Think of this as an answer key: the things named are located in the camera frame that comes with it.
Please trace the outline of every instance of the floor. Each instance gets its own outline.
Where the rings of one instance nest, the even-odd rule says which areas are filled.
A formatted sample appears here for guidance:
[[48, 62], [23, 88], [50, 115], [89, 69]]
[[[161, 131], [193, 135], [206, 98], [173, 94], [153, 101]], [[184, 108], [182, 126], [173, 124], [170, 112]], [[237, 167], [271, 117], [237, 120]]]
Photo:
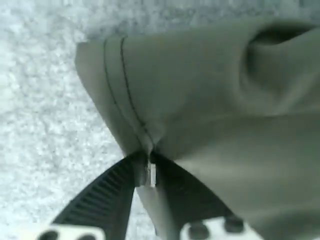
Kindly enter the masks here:
[[[49, 221], [121, 158], [75, 72], [77, 42], [258, 15], [319, 22], [320, 3], [0, 0], [0, 239], [16, 239], [20, 225]], [[153, 238], [135, 195], [127, 239]]]

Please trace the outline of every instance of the seam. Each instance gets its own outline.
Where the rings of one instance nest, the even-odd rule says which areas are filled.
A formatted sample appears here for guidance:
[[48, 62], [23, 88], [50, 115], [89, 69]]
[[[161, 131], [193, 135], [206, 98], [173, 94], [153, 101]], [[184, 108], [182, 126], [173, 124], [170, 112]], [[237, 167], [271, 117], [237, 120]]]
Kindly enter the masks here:
[[138, 112], [137, 112], [137, 109], [134, 105], [134, 101], [133, 101], [133, 98], [132, 98], [132, 94], [131, 94], [131, 91], [130, 91], [130, 87], [129, 87], [129, 81], [128, 81], [128, 76], [127, 76], [127, 71], [126, 71], [126, 65], [125, 65], [125, 57], [124, 57], [124, 43], [125, 43], [125, 40], [126, 38], [123, 37], [121, 39], [121, 43], [120, 43], [120, 55], [121, 55], [121, 62], [122, 62], [122, 68], [123, 68], [123, 74], [124, 74], [124, 80], [125, 80], [125, 87], [126, 87], [126, 92], [128, 94], [128, 97], [129, 97], [129, 102], [130, 102], [130, 105], [131, 105], [131, 108], [135, 114], [135, 117], [136, 119], [138, 120], [141, 128], [143, 129], [144, 133], [148, 136], [148, 138], [150, 139], [151, 141], [151, 144], [152, 144], [152, 148], [154, 149], [155, 148], [155, 144], [154, 144], [154, 141], [151, 137], [151, 134], [149, 133], [148, 129], [146, 128], [146, 123], [142, 120], [142, 118], [138, 115]]
[[135, 136], [135, 138], [137, 139], [137, 141], [139, 142], [139, 145], [141, 148], [143, 148], [143, 144], [140, 141], [140, 139], [138, 138], [137, 134], [135, 133], [134, 128], [130, 125], [130, 123], [127, 121], [127, 119], [125, 118], [121, 108], [119, 107], [116, 97], [115, 97], [115, 93], [112, 89], [111, 83], [110, 83], [110, 78], [109, 78], [109, 72], [108, 72], [108, 68], [107, 68], [107, 55], [106, 55], [106, 45], [107, 45], [107, 39], [104, 40], [103, 42], [103, 68], [104, 68], [104, 74], [105, 74], [105, 79], [107, 81], [108, 87], [110, 89], [110, 94], [113, 100], [113, 103], [115, 104], [116, 108], [119, 111], [119, 114], [121, 115], [121, 117], [124, 119], [124, 121], [132, 128], [132, 132], [133, 135]]

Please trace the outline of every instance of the white plastic part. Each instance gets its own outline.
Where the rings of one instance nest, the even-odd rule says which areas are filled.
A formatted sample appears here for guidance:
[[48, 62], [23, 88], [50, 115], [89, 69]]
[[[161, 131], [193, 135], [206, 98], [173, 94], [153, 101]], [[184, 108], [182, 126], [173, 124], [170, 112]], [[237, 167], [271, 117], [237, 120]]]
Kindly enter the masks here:
[[157, 184], [157, 168], [156, 165], [151, 163], [150, 164], [150, 186], [152, 188], [156, 187]]
[[84, 236], [93, 236], [94, 240], [106, 240], [105, 233], [97, 227], [58, 225], [34, 225], [20, 229], [19, 240], [41, 240], [45, 233], [54, 231], [58, 234], [57, 240], [79, 240]]
[[[202, 222], [207, 227], [210, 234], [210, 237], [205, 240], [263, 240], [262, 237], [247, 224], [245, 225], [244, 232], [237, 234], [225, 231], [223, 217], [211, 218], [203, 220]], [[189, 236], [189, 227], [189, 223], [183, 226], [180, 233], [180, 240], [193, 240]]]

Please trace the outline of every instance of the gray fabric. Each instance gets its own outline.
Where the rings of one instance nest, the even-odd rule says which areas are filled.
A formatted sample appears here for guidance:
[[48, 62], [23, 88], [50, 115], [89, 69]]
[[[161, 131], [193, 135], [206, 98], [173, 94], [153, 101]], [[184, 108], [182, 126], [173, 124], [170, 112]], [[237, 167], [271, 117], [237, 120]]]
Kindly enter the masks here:
[[319, 43], [314, 25], [247, 18], [81, 43], [75, 62], [126, 154], [156, 150], [265, 239], [300, 240], [320, 234]]

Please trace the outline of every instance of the hole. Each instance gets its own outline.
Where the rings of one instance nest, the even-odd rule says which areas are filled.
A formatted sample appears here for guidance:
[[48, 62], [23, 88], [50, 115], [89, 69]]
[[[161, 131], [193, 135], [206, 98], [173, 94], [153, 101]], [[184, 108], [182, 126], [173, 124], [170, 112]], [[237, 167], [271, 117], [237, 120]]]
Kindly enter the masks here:
[[203, 222], [195, 222], [190, 224], [188, 235], [192, 240], [205, 240], [210, 237], [210, 232]]
[[244, 221], [235, 215], [226, 216], [224, 218], [224, 229], [230, 234], [241, 234], [245, 230]]
[[92, 234], [86, 234], [79, 237], [77, 240], [96, 240], [96, 237]]
[[58, 240], [58, 232], [57, 231], [46, 231], [42, 233], [39, 237], [38, 240]]

